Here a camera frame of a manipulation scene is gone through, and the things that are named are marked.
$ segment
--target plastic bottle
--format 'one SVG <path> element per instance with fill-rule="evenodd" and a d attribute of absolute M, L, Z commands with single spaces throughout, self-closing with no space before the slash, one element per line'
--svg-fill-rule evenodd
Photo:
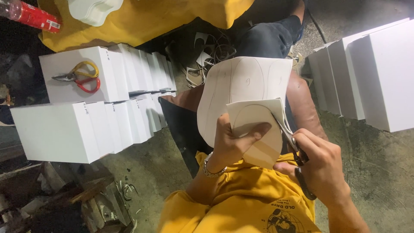
<path fill-rule="evenodd" d="M 55 16 L 20 0 L 0 0 L 0 16 L 52 33 L 61 25 Z"/>

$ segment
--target red bottle label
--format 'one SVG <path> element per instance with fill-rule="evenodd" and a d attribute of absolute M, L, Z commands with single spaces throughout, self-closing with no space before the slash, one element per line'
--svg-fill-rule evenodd
<path fill-rule="evenodd" d="M 22 15 L 17 21 L 52 33 L 60 29 L 60 22 L 55 16 L 25 2 L 22 2 Z"/>

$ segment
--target scissors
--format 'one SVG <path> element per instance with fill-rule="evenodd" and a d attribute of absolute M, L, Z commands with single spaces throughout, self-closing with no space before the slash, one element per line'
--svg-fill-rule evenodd
<path fill-rule="evenodd" d="M 92 66 L 95 73 L 93 75 L 91 75 L 91 74 L 88 74 L 88 73 L 78 71 L 84 65 Z M 83 79 L 83 80 L 79 80 L 78 75 L 87 76 L 88 78 Z M 89 93 L 89 94 L 93 94 L 93 93 L 97 92 L 99 90 L 99 88 L 101 87 L 101 80 L 99 79 L 98 76 L 99 76 L 99 69 L 93 62 L 82 61 L 79 64 L 77 64 L 69 72 L 69 74 L 54 76 L 54 77 L 52 77 L 52 79 L 57 80 L 57 81 L 63 81 L 63 82 L 73 82 L 74 81 L 77 84 L 77 86 L 80 89 L 82 89 L 84 92 Z M 96 81 L 96 87 L 93 90 L 88 90 L 83 85 L 85 83 L 89 83 L 91 81 Z"/>
<path fill-rule="evenodd" d="M 301 186 L 303 194 L 305 194 L 306 198 L 313 201 L 316 199 L 316 196 L 312 192 L 309 191 L 308 186 L 306 185 L 306 182 L 305 182 L 305 178 L 303 177 L 303 174 L 302 174 L 302 169 L 301 169 L 301 167 L 305 165 L 306 162 L 309 161 L 309 157 L 306 154 L 306 152 L 300 148 L 298 142 L 293 138 L 292 134 L 287 132 L 286 129 L 282 127 L 282 124 L 280 124 L 280 122 L 277 120 L 276 116 L 273 113 L 272 113 L 272 116 L 274 120 L 277 122 L 277 125 L 279 126 L 280 131 L 282 132 L 282 135 L 289 142 L 290 146 L 293 149 L 293 158 L 298 165 L 298 167 L 295 168 L 295 176 L 296 176 L 296 179 L 298 179 L 299 181 L 299 185 Z"/>

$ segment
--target yellow handle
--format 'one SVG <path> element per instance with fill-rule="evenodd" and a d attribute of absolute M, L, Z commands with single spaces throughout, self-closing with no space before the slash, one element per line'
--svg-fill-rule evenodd
<path fill-rule="evenodd" d="M 84 73 L 84 72 L 77 71 L 83 65 L 90 65 L 90 66 L 92 66 L 92 68 L 95 70 L 95 74 L 91 75 L 91 74 L 88 74 L 88 73 Z M 98 67 L 93 62 L 90 62 L 90 61 L 79 62 L 79 64 L 77 64 L 75 66 L 75 68 L 72 69 L 71 72 L 74 72 L 77 75 L 84 75 L 84 76 L 87 76 L 87 77 L 90 77 L 90 78 L 97 78 L 99 76 L 99 69 L 98 69 Z"/>

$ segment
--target concrete floor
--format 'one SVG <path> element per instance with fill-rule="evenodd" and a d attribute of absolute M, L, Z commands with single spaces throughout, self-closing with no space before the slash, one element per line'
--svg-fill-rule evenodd
<path fill-rule="evenodd" d="M 264 5 L 275 4 L 263 2 Z M 310 10 L 330 42 L 406 18 L 413 15 L 414 6 L 412 1 L 397 0 L 312 0 Z M 294 51 L 307 56 L 323 42 L 310 17 L 305 17 L 305 24 L 304 36 Z M 182 37 L 191 41 L 194 35 Z M 403 48 L 396 49 L 404 54 Z M 306 61 L 301 64 L 300 71 L 304 75 L 310 73 Z M 179 91 L 186 89 L 185 76 L 175 74 Z M 371 230 L 414 232 L 414 172 L 410 170 L 414 166 L 414 130 L 388 133 L 364 121 L 324 111 L 320 111 L 320 120 L 330 141 L 342 148 L 344 173 L 352 189 L 352 198 Z M 138 219 L 137 233 L 154 232 L 164 199 L 171 192 L 186 188 L 191 180 L 167 128 L 155 133 L 147 142 L 117 155 L 108 155 L 101 161 L 117 180 L 127 180 L 137 187 L 139 195 L 128 203 L 133 218 Z M 327 210 L 320 202 L 317 202 L 316 215 L 317 225 L 328 232 Z"/>

